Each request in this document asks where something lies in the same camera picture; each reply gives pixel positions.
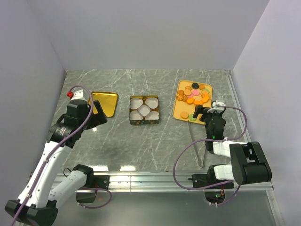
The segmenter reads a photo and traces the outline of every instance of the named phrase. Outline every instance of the yellow plate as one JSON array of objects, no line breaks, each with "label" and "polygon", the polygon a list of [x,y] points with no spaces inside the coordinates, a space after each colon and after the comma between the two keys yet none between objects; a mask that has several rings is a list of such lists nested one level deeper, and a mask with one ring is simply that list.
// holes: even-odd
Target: yellow plate
[{"label": "yellow plate", "polygon": [[[103,112],[107,117],[113,117],[117,105],[118,94],[112,92],[91,92],[93,100],[98,100],[100,105],[102,106]],[[93,107],[93,113],[97,114],[97,110]]]},{"label": "yellow plate", "polygon": [[[185,90],[185,87],[186,86],[190,86],[193,84],[193,83],[197,83],[199,85],[204,85],[205,88],[207,90],[210,91],[209,93],[209,100],[203,104],[203,107],[211,107],[211,102],[212,102],[212,87],[208,84],[204,84],[204,83],[201,83],[201,82],[196,82],[196,81],[188,81],[188,80],[181,80],[179,81],[179,85],[178,85],[178,89],[177,89],[177,93],[178,93],[178,90]],[[183,119],[181,117],[181,112],[183,111],[186,111],[188,114],[193,114],[194,113],[194,110],[196,108],[196,106],[194,104],[187,104],[186,102],[183,102],[183,101],[180,101],[180,100],[177,100],[177,96],[178,94],[176,94],[175,96],[175,102],[174,102],[174,110],[173,110],[173,117],[175,119],[178,119],[178,120],[182,120],[182,121],[190,121],[189,118],[187,119]],[[202,99],[202,96],[201,94],[199,94],[198,96],[194,96],[193,97],[195,100],[201,100]],[[202,124],[204,125],[205,123],[203,121],[200,121],[200,117],[202,116],[202,114],[199,114],[198,115],[198,118],[197,120],[195,121],[190,121],[190,122],[193,122],[193,123],[197,123],[197,124]]]}]

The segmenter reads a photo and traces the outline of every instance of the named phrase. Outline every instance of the food item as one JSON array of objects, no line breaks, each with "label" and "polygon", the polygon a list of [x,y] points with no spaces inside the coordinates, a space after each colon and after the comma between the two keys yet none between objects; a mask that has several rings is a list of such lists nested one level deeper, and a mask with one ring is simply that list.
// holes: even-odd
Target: food item
[{"label": "food item", "polygon": [[188,98],[186,103],[188,103],[189,105],[192,104],[194,102],[194,98]]},{"label": "food item", "polygon": [[203,89],[203,91],[207,91],[208,93],[210,93],[210,91],[208,89]]},{"label": "food item", "polygon": [[181,112],[180,116],[183,119],[187,119],[189,117],[189,114],[187,112]]},{"label": "food item", "polygon": [[203,84],[200,84],[199,89],[205,89],[205,86]]},{"label": "food item", "polygon": [[208,95],[209,95],[209,93],[208,93],[207,91],[202,91],[202,92],[201,92],[201,96],[202,96],[202,97],[205,96],[205,94],[208,94]]},{"label": "food item", "polygon": [[190,115],[189,115],[189,120],[190,120],[190,121],[195,121],[196,119],[197,119],[197,118],[194,118],[194,117],[193,117],[193,114],[190,114]]},{"label": "food item", "polygon": [[191,95],[191,91],[190,91],[189,89],[186,89],[186,90],[184,91],[184,94],[185,94],[186,96],[190,96],[190,95]]},{"label": "food item", "polygon": [[181,95],[181,96],[183,96],[183,95],[184,95],[184,91],[181,90],[181,89],[179,89],[179,90],[178,90],[178,94]]},{"label": "food item", "polygon": [[198,89],[198,84],[197,84],[197,83],[193,83],[193,84],[191,85],[191,87],[192,87],[193,89]]},{"label": "food item", "polygon": [[192,94],[193,94],[194,96],[198,96],[198,95],[199,95],[199,91],[198,91],[198,90],[194,90],[194,91],[192,92]]},{"label": "food item", "polygon": [[204,103],[206,103],[208,100],[209,100],[209,94],[204,95],[203,98],[202,98],[202,101],[203,101]]},{"label": "food item", "polygon": [[182,96],[182,95],[177,96],[177,100],[183,100],[183,99],[184,99],[184,96]]},{"label": "food item", "polygon": [[187,101],[187,99],[188,99],[188,97],[187,97],[187,96],[183,96],[183,100],[182,100],[182,101],[186,102],[186,101]]},{"label": "food item", "polygon": [[197,106],[197,105],[202,105],[200,100],[195,100],[195,101],[193,102],[193,104],[194,104],[195,106]]}]

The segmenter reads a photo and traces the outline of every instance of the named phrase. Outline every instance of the marble surface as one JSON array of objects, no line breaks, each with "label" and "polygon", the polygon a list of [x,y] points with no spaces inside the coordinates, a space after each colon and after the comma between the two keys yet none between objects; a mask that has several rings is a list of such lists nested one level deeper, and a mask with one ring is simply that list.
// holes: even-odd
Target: marble surface
[{"label": "marble surface", "polygon": [[[66,93],[73,85],[84,85],[90,91],[117,92],[119,99],[114,117],[96,129],[85,131],[63,168],[84,164],[94,170],[172,170],[175,159],[188,144],[206,137],[204,126],[172,116],[178,82],[182,79],[210,84],[214,89],[213,100],[223,99],[226,105],[234,105],[223,70],[68,71],[53,122],[65,113],[69,101]],[[159,125],[130,125],[132,95],[158,95]],[[238,136],[241,128],[236,112],[227,109],[223,117],[227,121],[224,135]],[[229,158],[205,152],[205,143],[201,142],[187,150],[177,169],[207,169],[229,161]]]}]

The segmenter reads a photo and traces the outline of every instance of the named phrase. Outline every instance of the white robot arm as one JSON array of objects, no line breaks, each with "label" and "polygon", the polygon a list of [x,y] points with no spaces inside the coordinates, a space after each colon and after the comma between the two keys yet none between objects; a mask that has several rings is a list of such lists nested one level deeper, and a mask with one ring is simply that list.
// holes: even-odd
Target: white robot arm
[{"label": "white robot arm", "polygon": [[[15,217],[15,214],[19,211],[17,221],[32,226],[50,226],[57,216],[58,209],[75,191],[81,187],[95,188],[93,169],[78,165],[73,168],[67,178],[51,190],[60,168],[75,142],[80,139],[83,131],[107,122],[98,101],[94,101],[97,114],[92,114],[84,127],[67,139],[48,159],[46,158],[59,142],[78,129],[86,120],[91,107],[87,100],[88,96],[85,96],[83,90],[74,93],[67,106],[66,114],[63,114],[56,124],[50,128],[42,157],[25,189],[17,200],[7,202],[5,211],[12,217]],[[43,164],[46,165],[39,176]],[[37,178],[39,178],[38,182],[30,193],[30,189]]]},{"label": "white robot arm", "polygon": [[[200,120],[205,122],[207,139],[226,139],[223,136],[226,121],[222,118],[226,109],[222,106],[225,106],[223,100],[213,102],[211,108],[196,106],[193,117],[197,118],[198,114],[202,114]],[[235,181],[239,185],[271,181],[272,172],[258,142],[206,141],[206,149],[212,154],[231,158],[231,164],[210,166],[206,178],[207,185],[227,180]]]}]

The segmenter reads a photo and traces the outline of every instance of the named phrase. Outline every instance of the purple cable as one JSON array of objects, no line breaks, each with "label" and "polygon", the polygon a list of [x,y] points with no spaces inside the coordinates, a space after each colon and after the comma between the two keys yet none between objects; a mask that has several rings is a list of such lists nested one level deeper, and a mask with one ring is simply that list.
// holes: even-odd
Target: purple cable
[{"label": "purple cable", "polygon": [[[63,144],[65,143],[68,139],[70,139],[72,136],[74,136],[74,134],[76,134],[81,128],[84,127],[84,125],[88,122],[88,120],[90,119],[91,115],[92,115],[92,111],[93,111],[93,106],[94,106],[94,103],[93,103],[93,97],[90,93],[90,91],[88,89],[86,89],[85,87],[81,86],[81,85],[75,85],[73,87],[71,87],[71,89],[69,90],[69,92],[71,92],[75,87],[80,87],[82,89],[84,89],[90,96],[90,100],[91,100],[91,105],[90,105],[90,111],[89,111],[89,114],[87,116],[87,118],[84,120],[84,122],[76,129],[74,130],[69,136],[65,137],[61,142],[59,142],[53,149],[52,151],[48,154],[48,156],[46,157],[46,160],[49,161],[50,157],[53,155],[53,153]],[[29,197],[31,196],[34,188],[36,187],[40,177],[41,177],[41,174],[46,166],[47,162],[43,162],[42,165],[41,165],[41,168],[39,169],[38,171],[38,174],[32,184],[32,187],[29,189],[28,191],[28,196],[23,200],[23,203],[21,204],[21,206],[19,207],[18,211],[16,212],[15,216],[14,216],[14,219],[13,219],[13,222],[11,223],[10,226],[13,226],[15,221],[17,220],[21,210],[23,209],[24,205],[28,202],[29,200]]]},{"label": "purple cable", "polygon": [[[244,119],[245,119],[245,122],[246,122],[244,131],[243,131],[242,134],[241,134],[240,136],[238,136],[238,137],[235,137],[235,138],[228,138],[228,140],[237,140],[237,139],[240,139],[240,138],[245,134],[246,129],[247,129],[247,125],[248,125],[248,121],[247,121],[246,114],[244,113],[244,111],[241,110],[241,109],[239,109],[239,108],[237,108],[237,107],[220,106],[220,105],[217,105],[217,107],[224,107],[224,108],[235,109],[235,110],[240,111],[240,112],[243,114]],[[213,184],[213,185],[208,185],[208,186],[204,186],[204,187],[193,188],[193,187],[185,187],[185,186],[181,185],[181,184],[177,181],[177,179],[176,179],[176,177],[175,177],[175,168],[176,168],[176,165],[177,165],[177,163],[178,163],[180,157],[184,154],[184,152],[185,152],[188,148],[190,148],[190,147],[191,147],[192,145],[194,145],[195,143],[198,143],[198,142],[201,142],[201,141],[211,141],[211,142],[220,142],[220,143],[221,143],[221,142],[226,141],[226,139],[224,139],[224,140],[213,140],[213,139],[207,139],[207,138],[206,138],[206,139],[196,140],[196,141],[192,142],[190,145],[188,145],[188,146],[180,153],[180,155],[177,157],[177,159],[176,159],[175,162],[174,162],[174,167],[173,167],[173,177],[174,177],[175,183],[176,183],[179,187],[181,187],[181,188],[183,188],[183,189],[186,189],[186,190],[192,190],[192,191],[195,191],[195,190],[203,190],[203,189],[208,189],[208,188],[215,187],[215,186],[219,186],[219,185],[224,185],[224,184],[232,183],[232,181],[228,180],[228,181],[216,183],[216,184]],[[240,188],[240,186],[237,187],[237,189],[236,189],[236,191],[234,192],[234,194],[233,194],[227,201],[225,201],[225,202],[223,202],[223,203],[220,203],[220,204],[218,204],[218,205],[225,204],[225,203],[229,202],[231,199],[233,199],[233,197],[237,194],[239,188]]]},{"label": "purple cable", "polygon": [[110,202],[111,199],[112,199],[112,192],[110,192],[109,190],[104,189],[104,188],[88,188],[88,189],[83,188],[82,190],[106,191],[107,193],[110,194],[109,200],[108,200],[105,204],[102,204],[102,205],[100,205],[100,206],[86,206],[86,205],[84,205],[84,204],[79,203],[80,206],[82,206],[82,207],[84,207],[84,208],[87,208],[87,209],[98,209],[98,208],[104,207],[104,206],[106,206],[107,204],[109,204],[109,202]]}]

